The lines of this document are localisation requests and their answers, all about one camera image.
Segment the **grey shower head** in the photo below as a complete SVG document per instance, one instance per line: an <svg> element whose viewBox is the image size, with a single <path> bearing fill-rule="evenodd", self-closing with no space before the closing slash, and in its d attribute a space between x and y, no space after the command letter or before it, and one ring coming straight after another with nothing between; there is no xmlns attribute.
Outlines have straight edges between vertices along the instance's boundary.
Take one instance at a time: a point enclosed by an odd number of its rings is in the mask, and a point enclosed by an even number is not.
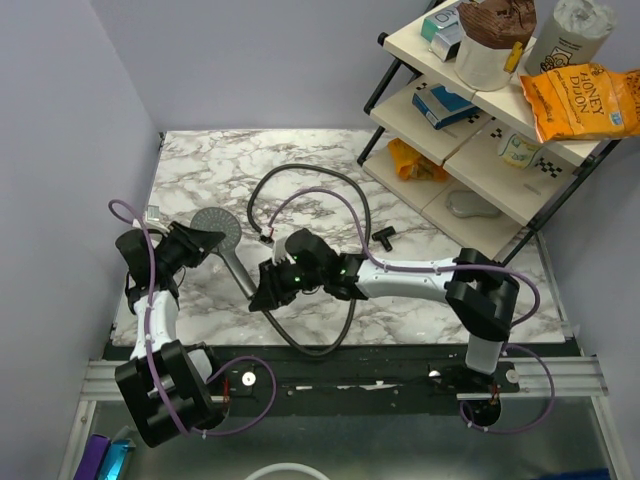
<svg viewBox="0 0 640 480"><path fill-rule="evenodd" d="M242 239L242 228L239 219L228 210L219 207L207 207L195 213L191 219L190 227L196 230L219 232L225 235L212 253L223 260L245 298L251 300L257 291L257 287L236 252Z"/></svg>

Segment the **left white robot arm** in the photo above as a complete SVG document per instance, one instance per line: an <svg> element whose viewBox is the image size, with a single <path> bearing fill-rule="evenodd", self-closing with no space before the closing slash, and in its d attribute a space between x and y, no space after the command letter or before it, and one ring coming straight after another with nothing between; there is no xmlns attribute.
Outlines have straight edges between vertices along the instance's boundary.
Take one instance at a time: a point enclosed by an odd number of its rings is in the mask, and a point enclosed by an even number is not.
<svg viewBox="0 0 640 480"><path fill-rule="evenodd" d="M214 428L225 417L222 372L213 349L185 346L176 334L179 291L174 279L195 268L225 239L173 222L158 245L141 229L120 235L115 246L129 279L125 295L136 315L138 333L131 359L115 370L115 381L147 446L154 448L195 428Z"/></svg>

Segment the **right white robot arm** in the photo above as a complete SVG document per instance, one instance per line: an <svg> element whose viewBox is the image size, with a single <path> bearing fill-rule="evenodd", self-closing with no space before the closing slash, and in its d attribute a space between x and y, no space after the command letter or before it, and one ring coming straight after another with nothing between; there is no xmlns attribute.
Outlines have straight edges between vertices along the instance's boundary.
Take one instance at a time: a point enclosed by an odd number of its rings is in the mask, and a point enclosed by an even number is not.
<svg viewBox="0 0 640 480"><path fill-rule="evenodd" d="M480 392L496 380L502 347L510 336L519 284L475 249L451 259L390 264L367 253L337 253L307 229L275 244L276 256L259 265L249 310L267 312L322 288L343 300L401 297L448 305L469 333L460 379Z"/></svg>

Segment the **white round rim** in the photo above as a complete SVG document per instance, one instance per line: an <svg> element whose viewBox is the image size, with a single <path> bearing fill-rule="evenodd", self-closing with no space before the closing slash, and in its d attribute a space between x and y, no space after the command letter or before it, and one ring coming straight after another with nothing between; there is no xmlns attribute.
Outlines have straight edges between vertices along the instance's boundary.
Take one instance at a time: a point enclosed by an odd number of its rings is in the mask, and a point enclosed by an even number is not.
<svg viewBox="0 0 640 480"><path fill-rule="evenodd" d="M300 464L300 463L289 463L289 462L275 463L275 464L262 467L252 472L251 474L249 474L245 478L245 480L257 480L264 476L275 474L275 473L281 473L281 472L294 472L294 473L307 475L316 480L329 480L329 477L327 475L325 475L321 471L311 466Z"/></svg>

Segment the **orange snack bag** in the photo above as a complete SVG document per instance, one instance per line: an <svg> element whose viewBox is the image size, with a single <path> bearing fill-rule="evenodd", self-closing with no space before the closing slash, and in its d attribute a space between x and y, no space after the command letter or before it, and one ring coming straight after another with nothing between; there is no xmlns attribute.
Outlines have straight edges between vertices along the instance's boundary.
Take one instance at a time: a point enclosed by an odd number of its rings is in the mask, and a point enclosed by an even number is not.
<svg viewBox="0 0 640 480"><path fill-rule="evenodd" d="M448 173L419 151L399 138L391 140L387 148L393 159L397 176L402 180L446 182Z"/></svg>

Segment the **cream three-tier shelf rack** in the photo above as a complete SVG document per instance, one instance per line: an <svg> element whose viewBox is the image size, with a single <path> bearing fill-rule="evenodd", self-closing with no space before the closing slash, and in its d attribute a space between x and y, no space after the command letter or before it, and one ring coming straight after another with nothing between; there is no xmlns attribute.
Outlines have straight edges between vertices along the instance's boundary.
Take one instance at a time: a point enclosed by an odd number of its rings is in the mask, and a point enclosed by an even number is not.
<svg viewBox="0 0 640 480"><path fill-rule="evenodd" d="M357 162L375 180L463 247L503 263L512 261L532 237L577 191L617 147L615 140L553 142L533 168L520 170L499 159L502 134L514 129L532 137L533 117L517 79L500 90L479 92L465 85L451 62L442 62L421 36L416 19L392 34L381 33L379 45L394 60L369 100L365 113L378 128ZM435 130L412 105L414 90L440 84L480 111L442 130ZM443 185L401 180L389 150L376 145L391 133L442 166L450 178ZM473 191L496 206L498 218L457 218L445 202L454 190Z"/></svg>

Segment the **blue box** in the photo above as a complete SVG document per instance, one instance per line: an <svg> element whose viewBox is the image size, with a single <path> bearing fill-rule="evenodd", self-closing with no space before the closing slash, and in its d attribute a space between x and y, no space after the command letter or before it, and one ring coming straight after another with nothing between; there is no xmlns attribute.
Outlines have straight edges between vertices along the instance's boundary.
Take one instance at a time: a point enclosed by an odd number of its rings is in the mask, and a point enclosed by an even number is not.
<svg viewBox="0 0 640 480"><path fill-rule="evenodd" d="M414 90L412 105L436 130L475 115L479 108L443 85L420 86Z"/></svg>

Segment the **purple box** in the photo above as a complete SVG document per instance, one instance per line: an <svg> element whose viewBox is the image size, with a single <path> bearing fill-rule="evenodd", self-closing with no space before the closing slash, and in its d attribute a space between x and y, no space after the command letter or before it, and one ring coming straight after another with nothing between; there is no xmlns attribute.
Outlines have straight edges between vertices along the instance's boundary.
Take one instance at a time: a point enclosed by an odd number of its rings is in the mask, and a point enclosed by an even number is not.
<svg viewBox="0 0 640 480"><path fill-rule="evenodd" d="M74 480L98 480L104 460L111 446L111 440L100 434L93 434L86 442Z"/></svg>

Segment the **silver small box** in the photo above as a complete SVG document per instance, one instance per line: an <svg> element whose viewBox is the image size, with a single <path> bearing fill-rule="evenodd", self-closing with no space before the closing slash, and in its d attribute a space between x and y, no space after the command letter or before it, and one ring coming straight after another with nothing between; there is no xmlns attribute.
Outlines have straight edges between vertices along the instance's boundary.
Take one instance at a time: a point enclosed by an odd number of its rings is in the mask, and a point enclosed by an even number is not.
<svg viewBox="0 0 640 480"><path fill-rule="evenodd" d="M438 30L431 40L430 50L442 62L456 57L462 39L462 32L458 24Z"/></svg>

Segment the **teal small box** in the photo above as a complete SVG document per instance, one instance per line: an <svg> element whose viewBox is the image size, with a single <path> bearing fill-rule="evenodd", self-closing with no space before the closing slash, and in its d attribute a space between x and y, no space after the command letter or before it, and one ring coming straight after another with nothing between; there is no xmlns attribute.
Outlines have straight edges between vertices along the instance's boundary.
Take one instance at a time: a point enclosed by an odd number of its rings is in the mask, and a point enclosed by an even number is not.
<svg viewBox="0 0 640 480"><path fill-rule="evenodd" d="M459 4L459 1L453 1L448 6L429 12L423 19L421 36L428 42L432 42L437 33L457 26L459 24L457 10Z"/></svg>

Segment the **yellow clip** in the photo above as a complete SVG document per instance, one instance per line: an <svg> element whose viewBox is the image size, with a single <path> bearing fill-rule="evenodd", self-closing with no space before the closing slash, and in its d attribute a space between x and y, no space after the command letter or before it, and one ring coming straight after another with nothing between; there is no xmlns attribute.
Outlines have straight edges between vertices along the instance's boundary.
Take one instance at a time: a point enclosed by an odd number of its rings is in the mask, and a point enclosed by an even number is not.
<svg viewBox="0 0 640 480"><path fill-rule="evenodd" d="M524 46L520 41L516 41L505 61L504 71L513 74L517 69L521 56L524 52Z"/></svg>

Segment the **white cup brown lid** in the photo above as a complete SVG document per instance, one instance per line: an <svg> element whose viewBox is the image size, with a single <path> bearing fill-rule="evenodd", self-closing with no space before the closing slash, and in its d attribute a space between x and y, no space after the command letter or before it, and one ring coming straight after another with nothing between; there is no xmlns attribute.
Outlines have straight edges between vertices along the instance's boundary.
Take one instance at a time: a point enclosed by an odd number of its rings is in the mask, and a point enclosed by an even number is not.
<svg viewBox="0 0 640 480"><path fill-rule="evenodd" d="M463 1L457 10L462 39L454 66L456 74L476 91L505 87L514 74L504 71L513 44L520 41L525 52L537 25L535 3Z"/></svg>

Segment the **orange honey dijon bag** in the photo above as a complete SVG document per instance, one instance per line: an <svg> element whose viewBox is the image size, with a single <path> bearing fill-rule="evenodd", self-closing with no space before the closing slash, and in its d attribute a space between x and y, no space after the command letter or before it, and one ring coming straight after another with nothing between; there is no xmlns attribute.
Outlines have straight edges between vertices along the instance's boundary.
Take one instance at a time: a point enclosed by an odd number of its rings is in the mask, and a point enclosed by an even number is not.
<svg viewBox="0 0 640 480"><path fill-rule="evenodd" d="M618 73L598 63L522 75L537 139L622 139L639 134L639 71Z"/></svg>

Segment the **grey cylindrical canister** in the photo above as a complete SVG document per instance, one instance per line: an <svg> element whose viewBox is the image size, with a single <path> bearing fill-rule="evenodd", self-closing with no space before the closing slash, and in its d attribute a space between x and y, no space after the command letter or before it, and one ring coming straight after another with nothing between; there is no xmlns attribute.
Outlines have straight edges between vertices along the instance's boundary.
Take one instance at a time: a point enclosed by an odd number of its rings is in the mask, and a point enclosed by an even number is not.
<svg viewBox="0 0 640 480"><path fill-rule="evenodd" d="M559 1L529 53L529 75L589 63L617 25L612 7L597 1Z"/></svg>

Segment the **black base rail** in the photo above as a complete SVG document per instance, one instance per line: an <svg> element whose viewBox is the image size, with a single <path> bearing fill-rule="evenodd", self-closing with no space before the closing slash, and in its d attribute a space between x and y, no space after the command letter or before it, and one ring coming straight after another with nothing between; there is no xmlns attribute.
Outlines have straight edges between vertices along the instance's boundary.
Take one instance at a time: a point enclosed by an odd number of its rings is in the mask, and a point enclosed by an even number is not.
<svg viewBox="0 0 640 480"><path fill-rule="evenodd" d="M285 346L218 346L226 367L208 387L233 417L453 415L462 398L516 393L514 365L503 360L491 377L465 366L463 345L344 346L308 357ZM226 366L235 360L234 366Z"/></svg>

